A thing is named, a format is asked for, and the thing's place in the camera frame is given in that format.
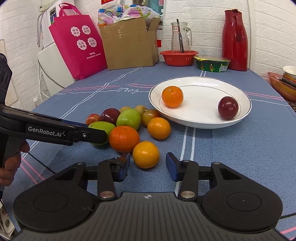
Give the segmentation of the person's left hand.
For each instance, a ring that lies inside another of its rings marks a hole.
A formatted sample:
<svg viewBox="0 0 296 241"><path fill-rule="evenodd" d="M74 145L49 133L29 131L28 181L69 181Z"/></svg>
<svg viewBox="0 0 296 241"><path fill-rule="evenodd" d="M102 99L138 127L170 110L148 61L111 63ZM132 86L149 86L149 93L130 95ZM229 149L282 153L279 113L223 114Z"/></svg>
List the person's left hand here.
<svg viewBox="0 0 296 241"><path fill-rule="evenodd" d="M27 141L20 147L20 150L4 162L4 167L0 170L0 184L10 186L14 180L15 174L21 165L21 152L27 153L30 146Z"/></svg>

